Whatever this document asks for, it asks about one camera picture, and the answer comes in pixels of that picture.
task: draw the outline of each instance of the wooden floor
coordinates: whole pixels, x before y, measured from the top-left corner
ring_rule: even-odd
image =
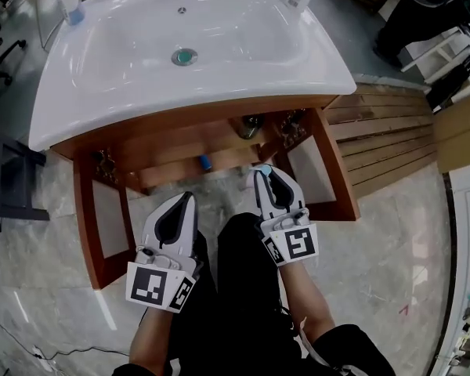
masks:
[[[359,85],[332,102],[326,117],[357,197],[436,159],[433,115],[423,92]]]

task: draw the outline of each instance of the sink drain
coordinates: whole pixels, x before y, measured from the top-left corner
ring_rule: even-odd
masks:
[[[176,66],[189,66],[197,61],[198,54],[193,49],[180,49],[173,52],[171,60]]]

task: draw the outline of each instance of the wooden vanity cabinet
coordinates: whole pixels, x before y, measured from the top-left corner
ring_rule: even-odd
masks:
[[[207,103],[148,114],[98,128],[52,149],[74,161],[78,228],[92,286],[101,289],[125,274],[136,242],[126,187],[146,193],[163,183],[273,159],[303,188],[312,220],[354,221],[359,209],[323,108],[336,96],[268,96]],[[283,125],[299,110],[298,129]],[[235,132],[238,119],[265,113],[254,139]],[[95,154],[103,150],[111,179]]]

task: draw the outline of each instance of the cardboard box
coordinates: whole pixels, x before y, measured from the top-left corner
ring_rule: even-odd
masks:
[[[470,96],[438,112],[433,128],[439,170],[470,165]]]

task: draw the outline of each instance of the marble floor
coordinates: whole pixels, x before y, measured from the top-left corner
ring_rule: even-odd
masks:
[[[213,272],[216,240],[235,213],[254,212],[243,170],[129,194],[136,239],[148,214],[182,190],[195,193],[199,229]],[[34,202],[50,222],[3,220],[0,233],[0,323],[25,347],[51,356],[92,345],[128,352],[143,314],[125,301],[124,279],[101,292],[90,287],[74,214],[72,166],[48,155]],[[320,255],[305,261],[337,324],[363,328],[398,376],[423,376],[443,321],[450,275],[450,235],[442,177],[435,164],[360,199],[357,222],[318,222]],[[97,351],[58,356],[67,376],[101,376],[125,356]],[[0,328],[0,375],[48,375]]]

